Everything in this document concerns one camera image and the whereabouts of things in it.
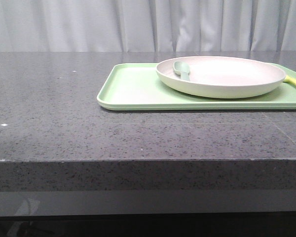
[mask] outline plate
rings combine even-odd
[[[173,63],[189,64],[189,81],[173,71]],[[236,99],[259,96],[276,89],[285,79],[284,70],[261,61],[220,56],[173,58],[157,64],[156,72],[167,86],[191,95]]]

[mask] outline white backdrop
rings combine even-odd
[[[0,0],[0,51],[296,50],[296,0]]]

